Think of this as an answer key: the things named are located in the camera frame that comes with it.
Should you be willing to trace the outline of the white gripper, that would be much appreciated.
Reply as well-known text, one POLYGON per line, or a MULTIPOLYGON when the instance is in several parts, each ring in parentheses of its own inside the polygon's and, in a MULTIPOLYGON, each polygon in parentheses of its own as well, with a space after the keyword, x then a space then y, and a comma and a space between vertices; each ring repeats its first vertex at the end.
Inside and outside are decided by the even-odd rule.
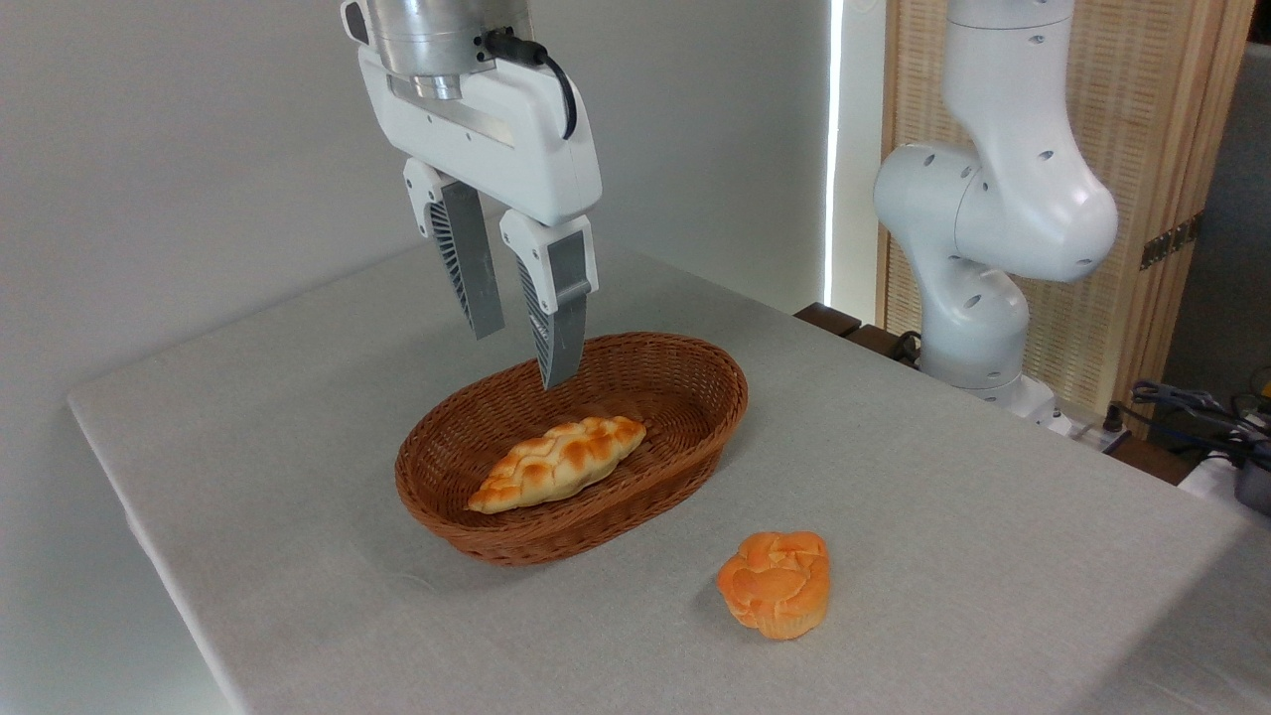
POLYGON ((463 76, 459 99, 436 100, 386 72, 367 46, 357 57, 377 126, 409 155, 403 178, 417 227, 437 246, 474 337, 505 326, 483 192, 512 208, 500 235, 517 259, 543 389, 564 384, 578 370, 587 297, 599 290, 583 213, 601 198, 601 171, 583 100, 564 140, 564 100, 549 70, 498 63, 463 76))

